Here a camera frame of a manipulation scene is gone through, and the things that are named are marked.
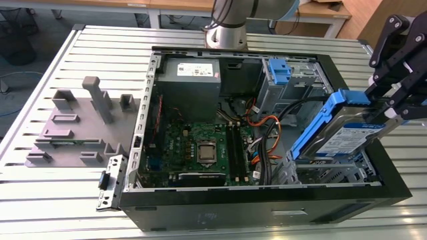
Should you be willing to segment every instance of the hard drive label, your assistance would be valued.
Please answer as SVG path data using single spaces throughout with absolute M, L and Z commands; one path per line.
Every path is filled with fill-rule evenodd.
M 336 157 L 351 154 L 367 141 L 367 137 L 384 127 L 384 124 L 347 123 L 320 147 L 316 156 Z

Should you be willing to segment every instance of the green motherboard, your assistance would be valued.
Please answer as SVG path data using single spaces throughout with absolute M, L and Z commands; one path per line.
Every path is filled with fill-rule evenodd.
M 252 128 L 234 126 L 238 138 L 230 137 L 230 129 L 231 126 L 226 124 L 169 124 L 165 130 L 161 157 L 147 156 L 145 169 L 140 169 L 143 186 L 173 187 L 179 173 L 220 173 L 226 175 L 226 186 L 251 185 L 244 149 L 252 137 Z M 230 148 L 238 150 L 239 156 L 244 157 L 239 165 L 240 177 L 234 177 L 232 174 L 232 168 L 236 171 L 236 166 L 230 163 Z

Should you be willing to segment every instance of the open computer tower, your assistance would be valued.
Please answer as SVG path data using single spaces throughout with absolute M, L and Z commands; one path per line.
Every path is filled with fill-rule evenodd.
M 284 63 L 275 68 L 286 86 L 272 59 Z M 338 223 L 411 197 L 378 140 L 346 162 L 296 163 L 280 180 L 287 150 L 323 102 L 280 122 L 272 184 L 260 184 L 251 145 L 264 127 L 247 116 L 256 122 L 339 89 L 347 85 L 328 55 L 153 47 L 129 154 L 109 159 L 113 184 L 97 210 L 123 210 L 143 231 L 201 230 Z

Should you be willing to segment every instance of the ram slot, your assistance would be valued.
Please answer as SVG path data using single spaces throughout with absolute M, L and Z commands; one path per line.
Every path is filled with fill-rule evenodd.
M 246 156 L 243 151 L 243 139 L 240 135 L 240 128 L 236 126 L 232 128 L 232 136 L 234 136 L 234 150 L 236 156 L 236 164 L 238 164 L 238 175 L 239 180 L 244 181 L 247 176 L 247 167 L 246 167 Z
M 227 154 L 228 154 L 228 165 L 230 165 L 230 179 L 236 180 L 238 174 L 238 157 L 235 151 L 235 138 L 234 138 L 234 126 L 227 126 L 226 137 L 227 137 Z
M 240 135 L 240 128 L 228 126 L 226 130 L 227 135 L 227 152 L 230 164 L 230 178 L 236 182 L 244 181 L 247 177 L 246 158 L 243 152 L 243 139 Z

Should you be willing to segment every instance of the motherboard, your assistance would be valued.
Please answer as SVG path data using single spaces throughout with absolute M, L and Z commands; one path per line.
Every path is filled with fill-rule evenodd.
M 163 152 L 139 168 L 144 188 L 247 186 L 252 128 L 236 124 L 167 125 Z

